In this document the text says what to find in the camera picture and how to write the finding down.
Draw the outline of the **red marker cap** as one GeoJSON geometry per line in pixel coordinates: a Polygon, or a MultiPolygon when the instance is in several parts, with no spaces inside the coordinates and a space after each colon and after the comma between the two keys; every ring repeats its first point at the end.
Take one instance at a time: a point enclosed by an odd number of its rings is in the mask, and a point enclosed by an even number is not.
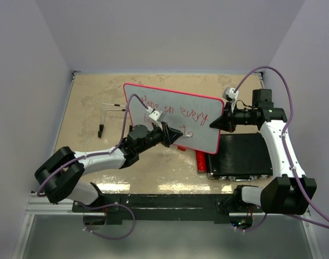
{"type": "Polygon", "coordinates": [[[185,151],[186,148],[185,147],[182,147],[182,146],[178,146],[177,149],[181,150],[181,151],[185,151]]]}

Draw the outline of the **pink framed whiteboard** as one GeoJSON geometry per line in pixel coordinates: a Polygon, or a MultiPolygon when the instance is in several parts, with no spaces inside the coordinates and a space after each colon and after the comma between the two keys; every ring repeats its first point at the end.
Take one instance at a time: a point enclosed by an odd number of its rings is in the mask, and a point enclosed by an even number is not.
{"type": "Polygon", "coordinates": [[[217,153],[220,130],[209,125],[222,115],[222,99],[131,83],[125,83],[123,88],[126,99],[136,94],[146,106],[162,111],[161,120],[169,127],[193,135],[191,138],[180,137],[175,145],[208,154],[217,153]]]}

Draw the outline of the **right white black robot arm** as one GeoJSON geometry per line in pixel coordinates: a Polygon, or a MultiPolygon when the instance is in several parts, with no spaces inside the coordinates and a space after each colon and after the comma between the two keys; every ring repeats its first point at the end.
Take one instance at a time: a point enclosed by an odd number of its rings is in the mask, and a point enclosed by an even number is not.
{"type": "Polygon", "coordinates": [[[271,90],[254,90],[251,108],[243,110],[236,107],[238,94],[232,87],[224,90],[223,98],[227,100],[224,111],[210,127],[234,132],[237,125],[256,125],[268,148],[273,180],[264,188],[238,185],[233,193],[233,208],[244,212],[255,205],[268,214],[303,215],[317,184],[315,179],[306,177],[297,161],[285,111],[274,106],[271,90]]]}

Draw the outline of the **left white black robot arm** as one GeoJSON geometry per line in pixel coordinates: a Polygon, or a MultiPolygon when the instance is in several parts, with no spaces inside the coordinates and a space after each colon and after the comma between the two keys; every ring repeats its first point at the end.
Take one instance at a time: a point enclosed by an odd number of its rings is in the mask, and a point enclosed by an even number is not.
{"type": "Polygon", "coordinates": [[[130,127],[126,137],[113,148],[96,152],[74,152],[68,146],[57,150],[35,172],[40,188],[38,196],[46,196],[51,203],[64,199],[80,202],[92,212],[108,203],[95,183],[85,183],[85,174],[106,169],[123,169],[139,160],[140,153],[162,144],[170,147],[183,133],[162,122],[149,130],[144,125],[130,127]]]}

